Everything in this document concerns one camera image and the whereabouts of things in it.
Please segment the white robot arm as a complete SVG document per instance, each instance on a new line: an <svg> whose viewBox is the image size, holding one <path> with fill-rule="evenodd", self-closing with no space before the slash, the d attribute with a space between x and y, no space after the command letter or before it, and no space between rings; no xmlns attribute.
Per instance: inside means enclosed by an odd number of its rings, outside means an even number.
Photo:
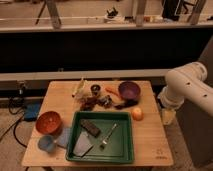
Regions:
<svg viewBox="0 0 213 171"><path fill-rule="evenodd" d="M176 111L187 99L213 117L213 88L205 84L207 69L201 62L192 62L169 70L166 85L158 94L164 125L170 125Z"/></svg>

